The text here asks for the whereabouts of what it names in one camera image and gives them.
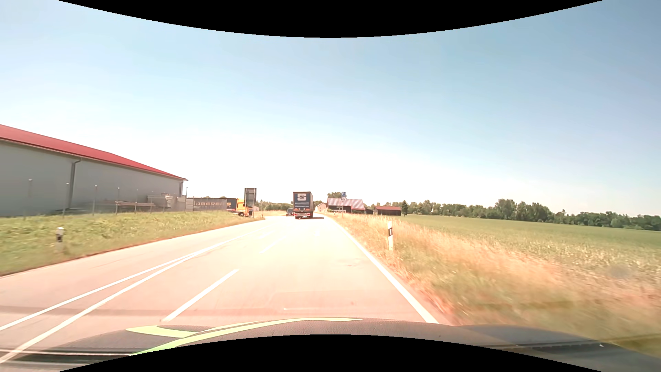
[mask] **grass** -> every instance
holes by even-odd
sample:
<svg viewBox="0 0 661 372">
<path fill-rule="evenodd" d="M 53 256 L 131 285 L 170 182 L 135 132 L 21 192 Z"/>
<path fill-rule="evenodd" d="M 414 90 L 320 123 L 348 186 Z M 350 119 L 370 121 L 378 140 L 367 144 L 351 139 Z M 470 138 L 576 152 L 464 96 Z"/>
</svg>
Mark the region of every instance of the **grass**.
<svg viewBox="0 0 661 372">
<path fill-rule="evenodd" d="M 259 212 L 255 212 L 257 216 L 286 216 L 287 211 L 286 210 L 260 210 Z"/>
<path fill-rule="evenodd" d="M 258 219 L 229 212 L 0 218 L 0 275 Z M 57 227 L 65 229 L 62 250 L 56 247 Z"/>
<path fill-rule="evenodd" d="M 661 356 L 658 232 L 406 216 L 393 218 L 390 252 L 386 218 L 334 218 L 455 324 L 533 326 Z M 641 335 L 652 336 L 622 340 Z"/>
</svg>

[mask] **red roof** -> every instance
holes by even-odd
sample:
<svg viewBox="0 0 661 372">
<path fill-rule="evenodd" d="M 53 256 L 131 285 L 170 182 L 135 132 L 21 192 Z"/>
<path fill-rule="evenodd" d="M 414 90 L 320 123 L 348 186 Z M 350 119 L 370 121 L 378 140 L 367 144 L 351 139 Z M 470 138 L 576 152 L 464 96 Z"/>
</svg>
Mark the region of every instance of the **red roof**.
<svg viewBox="0 0 661 372">
<path fill-rule="evenodd" d="M 126 167 L 158 173 L 187 181 L 187 179 L 183 177 L 179 177 L 161 171 L 159 169 L 152 168 L 147 165 L 140 164 L 138 162 L 134 162 L 133 160 L 129 160 L 121 156 L 111 154 L 110 152 L 105 152 L 105 151 L 97 150 L 95 148 L 74 144 L 72 142 L 58 140 L 57 138 L 42 136 L 41 134 L 32 133 L 17 128 L 12 128 L 10 126 L 6 126 L 2 124 L 0 124 L 0 140 L 7 140 L 19 144 L 43 148 L 46 150 L 63 152 L 65 154 L 80 156 L 82 158 L 89 158 L 94 160 L 100 160 L 102 162 L 114 163 Z"/>
<path fill-rule="evenodd" d="M 340 198 L 328 198 L 326 199 L 327 205 L 330 207 L 351 207 L 351 209 L 356 209 L 356 210 L 365 210 L 365 203 L 363 203 L 363 199 L 345 199 L 344 203 L 342 203 L 342 199 Z"/>
<path fill-rule="evenodd" d="M 381 210 L 402 210 L 400 207 L 393 207 L 392 205 L 377 205 L 374 207 L 374 209 L 381 209 Z"/>
</svg>

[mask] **farm building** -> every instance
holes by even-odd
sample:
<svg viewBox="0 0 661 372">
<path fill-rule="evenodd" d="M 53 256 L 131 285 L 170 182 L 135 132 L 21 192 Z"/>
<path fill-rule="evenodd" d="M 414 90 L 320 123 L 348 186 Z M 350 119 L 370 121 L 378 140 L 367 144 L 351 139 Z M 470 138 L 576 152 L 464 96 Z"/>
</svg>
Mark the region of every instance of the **farm building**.
<svg viewBox="0 0 661 372">
<path fill-rule="evenodd" d="M 389 205 L 378 205 L 374 207 L 374 214 L 381 214 L 385 216 L 401 216 L 402 208 L 392 207 Z"/>
<path fill-rule="evenodd" d="M 0 125 L 0 216 L 114 201 L 185 206 L 187 179 L 94 148 Z"/>
<path fill-rule="evenodd" d="M 340 198 L 326 199 L 328 211 L 344 210 L 348 213 L 365 213 L 365 204 L 362 199 L 345 199 L 342 201 Z"/>
</svg>

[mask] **treeline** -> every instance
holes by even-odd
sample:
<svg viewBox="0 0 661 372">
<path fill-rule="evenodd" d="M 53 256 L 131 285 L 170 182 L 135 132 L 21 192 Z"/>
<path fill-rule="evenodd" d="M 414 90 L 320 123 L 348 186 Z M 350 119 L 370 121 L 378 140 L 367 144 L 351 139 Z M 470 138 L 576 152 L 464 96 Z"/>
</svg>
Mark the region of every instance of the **treeline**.
<svg viewBox="0 0 661 372">
<path fill-rule="evenodd" d="M 615 212 L 581 212 L 567 214 L 564 209 L 553 213 L 548 207 L 539 203 L 515 203 L 512 199 L 499 199 L 493 207 L 463 204 L 439 204 L 425 200 L 422 203 L 406 201 L 385 203 L 402 208 L 402 214 L 429 214 L 436 216 L 455 216 L 468 218 L 491 218 L 495 220 L 517 220 L 530 222 L 548 222 L 555 224 L 570 224 L 584 226 L 601 226 L 612 228 L 633 228 L 639 230 L 661 231 L 661 217 L 648 214 L 629 216 Z"/>
<path fill-rule="evenodd" d="M 270 201 L 259 201 L 255 203 L 260 210 L 287 210 L 288 208 L 293 208 L 291 203 L 271 203 Z"/>
</svg>

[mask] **road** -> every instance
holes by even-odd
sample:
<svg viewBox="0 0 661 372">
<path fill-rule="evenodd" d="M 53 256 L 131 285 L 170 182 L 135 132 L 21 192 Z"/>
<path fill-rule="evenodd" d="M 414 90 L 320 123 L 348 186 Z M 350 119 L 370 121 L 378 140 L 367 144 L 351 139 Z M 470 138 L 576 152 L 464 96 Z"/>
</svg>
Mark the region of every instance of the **road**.
<svg viewBox="0 0 661 372">
<path fill-rule="evenodd" d="M 7 350 L 156 324 L 310 316 L 447 324 L 406 283 L 388 276 L 319 215 L 272 217 L 85 257 L 0 277 L 0 362 Z"/>
</svg>

